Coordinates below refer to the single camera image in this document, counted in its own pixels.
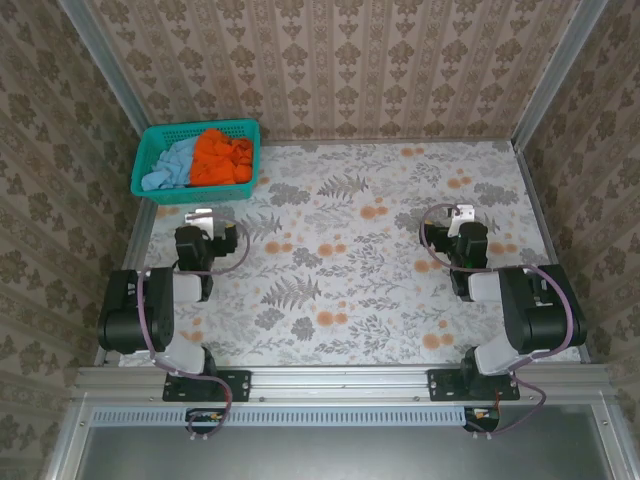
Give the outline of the orange t-shirt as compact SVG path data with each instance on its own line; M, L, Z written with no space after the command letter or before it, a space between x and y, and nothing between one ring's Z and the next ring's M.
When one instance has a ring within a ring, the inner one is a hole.
M253 143L207 129L197 139L189 174L191 187L246 184L253 176Z

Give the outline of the light blue t-shirt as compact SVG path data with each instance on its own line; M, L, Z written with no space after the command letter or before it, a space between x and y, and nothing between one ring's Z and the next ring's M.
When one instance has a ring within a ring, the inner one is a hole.
M197 138L191 137L175 142L163 151L152 171L143 176L143 191L186 187L190 182L190 171Z

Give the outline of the teal plastic basket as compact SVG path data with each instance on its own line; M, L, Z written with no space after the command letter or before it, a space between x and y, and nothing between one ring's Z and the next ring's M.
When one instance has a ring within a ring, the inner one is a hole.
M161 154L184 140L196 140L207 130L214 129L233 140L240 140L249 148L251 176L246 182L220 185L178 186L176 188L154 188L145 190L143 178L155 172ZM260 127L253 119L206 121L157 125L149 127L142 136L135 158L131 192L149 198L160 205L187 204L206 201L248 199L257 184L260 167Z

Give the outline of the small electronics board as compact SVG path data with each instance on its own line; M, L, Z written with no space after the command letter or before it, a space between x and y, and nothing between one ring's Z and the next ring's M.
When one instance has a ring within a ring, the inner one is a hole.
M225 409L190 409L185 413L186 430L193 437L209 437L224 420Z
M464 416L466 421L464 429L471 433L492 433L498 428L500 422L500 412L497 407L465 407Z

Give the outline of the aluminium mounting beam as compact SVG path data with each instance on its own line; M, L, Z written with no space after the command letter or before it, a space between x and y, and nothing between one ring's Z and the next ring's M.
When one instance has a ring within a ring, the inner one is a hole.
M449 365L252 367L251 404L426 403L439 392ZM602 365L543 362L519 370L517 378L543 390L552 405L595 404L615 392ZM159 404L165 374L150 367L82 368L71 390L76 401Z

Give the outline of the grey metal panel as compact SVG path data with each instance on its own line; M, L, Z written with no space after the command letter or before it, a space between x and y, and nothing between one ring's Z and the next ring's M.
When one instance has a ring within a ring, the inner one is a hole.
M640 480L621 412L547 406L512 431L453 426L99 426L71 409L45 480Z

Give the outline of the aluminium table side rail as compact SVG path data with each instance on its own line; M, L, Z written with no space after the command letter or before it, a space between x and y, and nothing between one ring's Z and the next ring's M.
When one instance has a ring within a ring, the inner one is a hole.
M527 194L529 196L529 200L534 212L534 216L536 218L536 222L537 222L538 229L540 231L540 235L545 247L545 251L548 255L549 260L552 263L558 263L559 262L558 255L556 253L556 250L552 241L552 237L550 235L550 231L549 231L549 228L544 216L544 212L535 189L532 175L530 173L530 170L526 162L526 158L521 151L517 150L516 148L513 148L513 150L514 150L514 154L523 178L523 182L524 182Z
M141 201L120 269L140 270L144 266L156 211L156 203L149 199Z

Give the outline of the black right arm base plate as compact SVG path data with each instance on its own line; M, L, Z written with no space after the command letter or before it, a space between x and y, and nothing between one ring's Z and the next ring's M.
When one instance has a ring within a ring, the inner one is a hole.
M508 375L464 374L461 369L432 369L427 372L431 401L516 401L517 384Z

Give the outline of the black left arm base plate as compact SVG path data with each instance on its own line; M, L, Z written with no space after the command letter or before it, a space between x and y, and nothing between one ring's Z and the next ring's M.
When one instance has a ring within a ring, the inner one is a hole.
M247 402L251 390L252 372L249 370L219 370L217 377L228 384L234 402ZM166 375L162 400L164 402L225 402L223 387L218 383Z

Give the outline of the aluminium frame post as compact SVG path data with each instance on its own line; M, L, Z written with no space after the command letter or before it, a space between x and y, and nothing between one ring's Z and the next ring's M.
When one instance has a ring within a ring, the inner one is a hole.
M511 137L517 153L524 150L549 110L607 3L608 0L580 1Z
M118 63L114 50L84 0L59 0L75 30L113 91L118 103L139 135L150 126L138 96Z

